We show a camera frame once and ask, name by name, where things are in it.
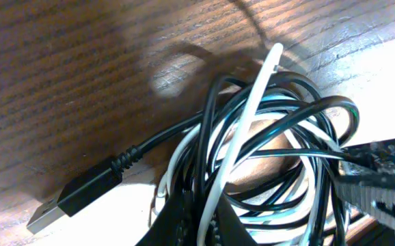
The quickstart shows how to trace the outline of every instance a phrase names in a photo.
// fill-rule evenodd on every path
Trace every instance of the wooden table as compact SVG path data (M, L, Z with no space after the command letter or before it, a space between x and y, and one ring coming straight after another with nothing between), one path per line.
M250 77L274 42L357 103L353 144L395 137L395 0L0 0L0 245L46 242L25 229L39 201L201 109L217 73ZM175 143L124 183L157 183Z

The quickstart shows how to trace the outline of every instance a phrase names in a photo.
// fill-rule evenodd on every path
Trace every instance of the wooden surface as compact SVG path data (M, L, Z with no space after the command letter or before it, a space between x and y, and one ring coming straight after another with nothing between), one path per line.
M395 0L0 0L0 245L41 243L25 229L39 201L196 112L215 74L250 78L274 42L357 103L353 143L395 137ZM172 152L124 182L157 182Z

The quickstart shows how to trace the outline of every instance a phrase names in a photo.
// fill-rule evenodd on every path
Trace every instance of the tangled cable bundle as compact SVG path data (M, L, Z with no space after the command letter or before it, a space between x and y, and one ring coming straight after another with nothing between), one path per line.
M188 130L161 179L156 210L162 209L165 196L172 192L177 182L183 190L192 191L193 202L198 207L196 215L200 217L197 231L199 246L205 245L210 221L230 172L247 159L299 156L296 163L279 177L245 192L227 195L233 207L242 209L240 220L261 245L321 245L323 239L330 235L334 235L334 244L342 245L349 224L362 218L362 215L351 218L349 207L336 196L332 182L339 168L346 168L345 162L356 161L355 157L343 153L341 146L357 130L357 107L343 96L322 98L313 82L301 74L278 72L281 54L282 45L276 44L253 85L230 76L218 77L210 86L202 112L139 146L142 152L147 152L145 148ZM241 90L217 107L217 96L223 83L239 86ZM306 102L299 93L287 89L290 83L306 89L314 101ZM324 114L324 110L332 107L341 107L349 113L348 128L340 137ZM251 123L260 120L276 121L248 138ZM227 141L230 132L234 134ZM292 148L262 150L265 144L281 134L285 135ZM228 145L226 155L217 160L224 144ZM305 180L308 181L307 187L302 185ZM261 204L245 202L271 189L275 191ZM333 215L327 217L329 199ZM334 220L336 226L330 228L329 224ZM278 242L278 237L262 236L275 230L293 230L290 235L295 236L283 242L281 239Z

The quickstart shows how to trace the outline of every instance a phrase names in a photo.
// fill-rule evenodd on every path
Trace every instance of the black usb connector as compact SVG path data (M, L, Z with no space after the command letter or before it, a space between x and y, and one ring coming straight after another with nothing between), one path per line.
M122 182L122 172L141 158L133 146L118 157L110 156L66 184L59 196L37 208L27 229L37 233L64 215L69 217Z

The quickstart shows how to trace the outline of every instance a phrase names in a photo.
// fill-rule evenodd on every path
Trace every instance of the cable strain relief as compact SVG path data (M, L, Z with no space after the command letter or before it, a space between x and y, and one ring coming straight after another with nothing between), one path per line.
M131 146L118 155L117 162L120 164L120 169L123 172L124 169L129 169L133 166L133 163L138 162L143 157L141 150L138 146Z

